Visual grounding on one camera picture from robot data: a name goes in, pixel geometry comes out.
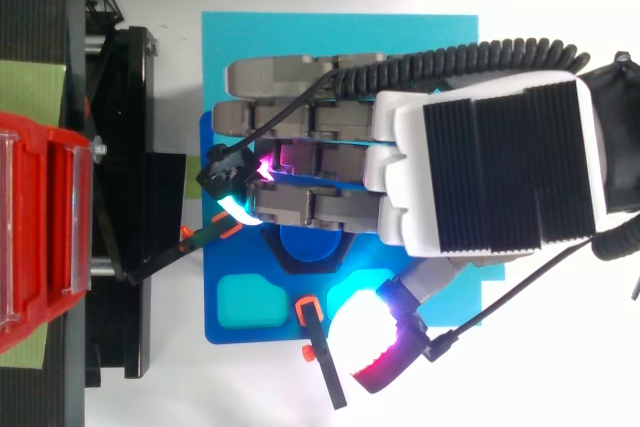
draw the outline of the clear plastic lid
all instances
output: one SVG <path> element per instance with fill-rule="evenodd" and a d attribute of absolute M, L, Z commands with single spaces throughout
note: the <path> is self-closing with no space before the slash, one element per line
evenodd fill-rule
<path fill-rule="evenodd" d="M 13 163 L 17 134 L 0 131 L 0 327 L 17 320 L 13 304 Z"/>
<path fill-rule="evenodd" d="M 71 284 L 78 294 L 91 286 L 91 222 L 93 214 L 93 157 L 89 147 L 73 147 L 71 198 Z"/>

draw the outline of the gray plastic part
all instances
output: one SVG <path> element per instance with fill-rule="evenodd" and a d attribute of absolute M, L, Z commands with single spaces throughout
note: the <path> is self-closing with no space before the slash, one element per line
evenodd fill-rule
<path fill-rule="evenodd" d="M 216 134 L 244 137 L 287 105 L 286 100 L 218 102 L 213 109 L 212 128 Z M 372 102 L 316 101 L 294 111 L 264 137 L 366 142 L 372 140 L 372 116 Z"/>
<path fill-rule="evenodd" d="M 211 116 L 212 130 L 216 134 L 245 137 L 249 132 L 250 109 L 248 100 L 218 102 Z"/>
<path fill-rule="evenodd" d="M 362 184 L 367 147 L 294 140 L 280 147 L 278 171 Z"/>
<path fill-rule="evenodd" d="M 400 275 L 400 281 L 420 304 L 447 287 L 466 267 L 446 257 L 417 259 Z"/>
<path fill-rule="evenodd" d="M 239 60 L 227 69 L 227 91 L 244 99 L 298 97 L 318 78 L 334 68 L 351 68 L 380 62 L 385 54 L 319 57 L 291 55 Z M 331 88 L 318 98 L 331 98 Z"/>
<path fill-rule="evenodd" d="M 378 227 L 380 197 L 365 190 L 255 181 L 248 195 L 250 215 L 265 222 L 350 233 Z"/>
<path fill-rule="evenodd" d="M 387 54 L 376 52 L 373 54 L 334 55 L 332 57 L 318 57 L 316 62 L 331 62 L 338 69 L 350 69 L 363 65 L 382 62 L 387 59 Z"/>

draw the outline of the pink light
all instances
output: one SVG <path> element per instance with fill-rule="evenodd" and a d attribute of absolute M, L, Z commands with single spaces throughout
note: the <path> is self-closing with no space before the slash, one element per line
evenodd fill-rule
<path fill-rule="evenodd" d="M 258 169 L 258 173 L 262 176 L 264 180 L 273 182 L 273 175 L 271 175 L 271 172 L 269 172 L 270 168 L 271 168 L 271 157 L 265 157 L 264 159 L 260 159 L 260 168 Z"/>

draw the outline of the black heat sink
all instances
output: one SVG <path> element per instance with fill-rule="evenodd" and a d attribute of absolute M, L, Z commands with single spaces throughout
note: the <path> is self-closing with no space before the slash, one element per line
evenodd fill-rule
<path fill-rule="evenodd" d="M 443 252 L 595 233 L 575 82 L 427 105 L 424 116 Z"/>

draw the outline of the coiled black cable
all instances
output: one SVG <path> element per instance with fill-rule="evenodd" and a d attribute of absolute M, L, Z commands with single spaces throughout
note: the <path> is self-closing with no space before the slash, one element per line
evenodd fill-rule
<path fill-rule="evenodd" d="M 591 249 L 600 260 L 616 260 L 640 250 L 640 215 L 616 227 L 596 234 Z"/>
<path fill-rule="evenodd" d="M 444 81 L 465 74 L 503 70 L 566 70 L 574 74 L 590 60 L 576 56 L 575 45 L 561 40 L 507 39 L 407 54 L 382 62 L 340 69 L 334 79 L 336 99 L 357 100 L 382 90 L 415 90 L 418 83 Z"/>

